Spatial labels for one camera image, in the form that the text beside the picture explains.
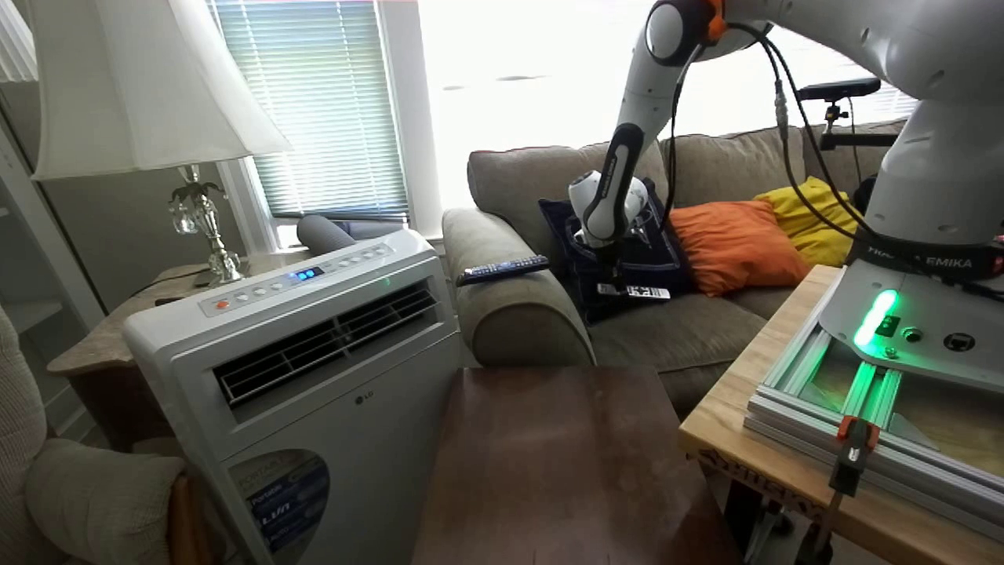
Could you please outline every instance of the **portable air conditioner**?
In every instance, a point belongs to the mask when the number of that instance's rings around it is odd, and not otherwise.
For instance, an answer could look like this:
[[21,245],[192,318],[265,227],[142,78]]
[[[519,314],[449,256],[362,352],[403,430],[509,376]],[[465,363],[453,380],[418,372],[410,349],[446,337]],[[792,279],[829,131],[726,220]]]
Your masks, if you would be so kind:
[[142,311],[125,342],[248,563],[409,563],[461,363],[419,235]]

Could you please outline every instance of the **side table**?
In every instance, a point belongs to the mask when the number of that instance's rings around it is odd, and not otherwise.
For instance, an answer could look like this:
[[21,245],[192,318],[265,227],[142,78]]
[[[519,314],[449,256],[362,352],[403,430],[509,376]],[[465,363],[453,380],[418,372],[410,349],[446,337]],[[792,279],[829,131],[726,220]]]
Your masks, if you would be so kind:
[[[248,256],[248,269],[268,272],[298,256],[305,255],[260,255]],[[139,438],[172,436],[146,380],[133,360],[123,322],[139,311],[201,292],[201,269],[205,265],[164,269],[146,289],[125,298],[83,342],[48,363],[49,372],[69,380],[106,443],[120,452],[129,452]]]
[[[837,269],[815,266],[747,352],[722,372],[708,395],[681,424],[681,449],[701,463],[794,509],[821,518],[830,485],[829,469],[743,426],[747,403],[800,331],[812,307],[835,285]],[[1004,542],[962,531],[950,518],[923,511],[908,498],[861,485],[840,501],[835,534],[887,563],[1000,563]]]
[[414,565],[736,563],[652,370],[465,370]]

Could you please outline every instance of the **table lamp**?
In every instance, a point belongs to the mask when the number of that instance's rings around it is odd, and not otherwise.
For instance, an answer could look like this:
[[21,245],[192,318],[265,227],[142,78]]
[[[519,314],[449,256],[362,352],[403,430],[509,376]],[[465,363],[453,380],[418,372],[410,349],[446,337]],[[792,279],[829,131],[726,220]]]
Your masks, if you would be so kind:
[[209,283],[241,279],[201,162],[287,150],[254,107],[205,0],[38,0],[40,142],[35,178],[178,165],[176,232],[209,243]]

